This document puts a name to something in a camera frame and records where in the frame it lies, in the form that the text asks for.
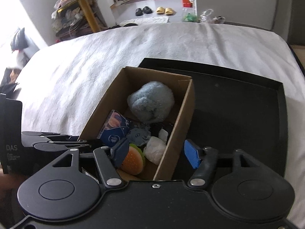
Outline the blue denim fabric pouch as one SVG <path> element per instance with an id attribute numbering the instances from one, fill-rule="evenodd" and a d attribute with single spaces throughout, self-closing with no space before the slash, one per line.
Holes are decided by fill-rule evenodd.
<path id="1" fill-rule="evenodd" d="M 158 134 L 161 128 L 165 129 L 169 135 L 168 140 L 173 131 L 174 125 L 168 122 L 162 123 L 133 123 L 128 134 L 127 139 L 130 143 L 135 144 L 137 147 L 142 147 L 147 144 L 149 139 L 154 136 L 158 138 Z"/>

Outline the black shallow tray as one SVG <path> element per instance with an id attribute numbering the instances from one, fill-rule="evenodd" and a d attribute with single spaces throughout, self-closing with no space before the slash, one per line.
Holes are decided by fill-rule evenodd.
<path id="1" fill-rule="evenodd" d="M 193 79 L 195 110 L 188 139 L 223 154 L 242 149 L 284 175 L 288 132 L 281 82 L 226 67 L 181 60 L 145 58 L 140 67 Z"/>

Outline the light blue fluffy plush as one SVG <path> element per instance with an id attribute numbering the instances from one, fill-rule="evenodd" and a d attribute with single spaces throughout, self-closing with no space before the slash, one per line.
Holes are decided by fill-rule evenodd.
<path id="1" fill-rule="evenodd" d="M 175 103 L 172 90 L 165 84 L 151 81 L 127 98 L 131 113 L 143 123 L 164 121 Z"/>

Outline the brown cardboard box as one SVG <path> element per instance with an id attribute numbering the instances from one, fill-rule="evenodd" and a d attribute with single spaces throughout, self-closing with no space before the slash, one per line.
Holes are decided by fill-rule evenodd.
<path id="1" fill-rule="evenodd" d="M 175 103 L 166 118 L 166 122 L 173 124 L 173 130 L 160 164 L 155 165 L 146 161 L 144 170 L 135 178 L 170 180 L 184 145 L 195 107 L 194 85 L 190 76 L 145 68 L 123 68 L 99 101 L 79 139 L 96 139 L 111 110 L 116 110 L 123 116 L 135 120 L 136 117 L 127 104 L 127 98 L 150 81 L 159 81 L 173 92 Z"/>

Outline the white fluffy blanket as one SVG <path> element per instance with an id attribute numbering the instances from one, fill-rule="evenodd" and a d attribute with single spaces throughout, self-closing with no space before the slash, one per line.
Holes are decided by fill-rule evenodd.
<path id="1" fill-rule="evenodd" d="M 288 218 L 304 228 L 304 75 L 287 43 L 273 32 L 178 22 L 115 28 L 46 47 L 17 79 L 22 130 L 79 135 L 121 68 L 137 67 L 146 57 L 228 67 L 283 83 L 285 178 L 296 193 Z"/>

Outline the clear plastic bag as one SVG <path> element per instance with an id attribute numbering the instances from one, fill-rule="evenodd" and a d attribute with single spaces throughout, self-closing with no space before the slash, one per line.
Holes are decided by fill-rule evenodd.
<path id="1" fill-rule="evenodd" d="M 214 10 L 209 8 L 204 10 L 201 14 L 200 14 L 200 21 L 202 23 L 211 23 L 213 20 L 213 12 Z"/>

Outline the green plastic bag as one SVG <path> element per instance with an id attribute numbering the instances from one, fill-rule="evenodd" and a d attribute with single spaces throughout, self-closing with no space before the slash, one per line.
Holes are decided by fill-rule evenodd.
<path id="1" fill-rule="evenodd" d="M 198 23 L 198 17 L 195 14 L 192 13 L 187 13 L 183 19 L 183 22 L 194 22 L 194 23 Z"/>

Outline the brown wooden side table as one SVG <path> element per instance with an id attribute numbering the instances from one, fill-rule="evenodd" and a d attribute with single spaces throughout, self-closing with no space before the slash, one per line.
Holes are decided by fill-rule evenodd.
<path id="1" fill-rule="evenodd" d="M 305 68 L 305 46 L 288 44 L 301 72 L 304 73 Z"/>

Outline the white floor mat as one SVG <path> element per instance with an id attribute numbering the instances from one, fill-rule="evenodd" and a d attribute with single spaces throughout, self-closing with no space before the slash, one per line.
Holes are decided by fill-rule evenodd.
<path id="1" fill-rule="evenodd" d="M 151 25 L 151 24 L 163 24 L 168 23 L 169 17 L 159 16 L 159 17 L 149 17 L 149 18 L 135 18 L 130 20 L 125 20 L 119 23 L 119 26 L 124 27 L 128 24 L 136 24 L 136 25 Z"/>

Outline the left black slipper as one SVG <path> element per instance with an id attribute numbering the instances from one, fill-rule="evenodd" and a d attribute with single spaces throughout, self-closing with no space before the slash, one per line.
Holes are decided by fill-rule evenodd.
<path id="1" fill-rule="evenodd" d="M 136 16 L 139 17 L 139 16 L 142 16 L 143 15 L 143 11 L 141 8 L 137 8 L 136 9 Z"/>

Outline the yellow-framed cluttered shelf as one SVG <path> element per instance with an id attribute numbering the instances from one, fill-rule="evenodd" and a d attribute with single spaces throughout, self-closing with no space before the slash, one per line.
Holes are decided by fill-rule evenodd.
<path id="1" fill-rule="evenodd" d="M 52 28 L 60 41 L 116 25 L 109 0 L 58 0 L 54 9 Z"/>

